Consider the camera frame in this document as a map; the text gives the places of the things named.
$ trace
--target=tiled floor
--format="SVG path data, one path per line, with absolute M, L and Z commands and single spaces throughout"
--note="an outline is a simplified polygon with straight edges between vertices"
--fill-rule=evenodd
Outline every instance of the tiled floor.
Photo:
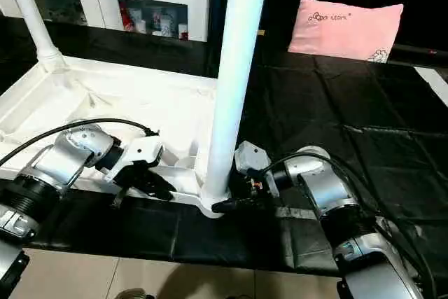
M 335 278 L 27 250 L 31 263 L 11 299 L 333 299 Z

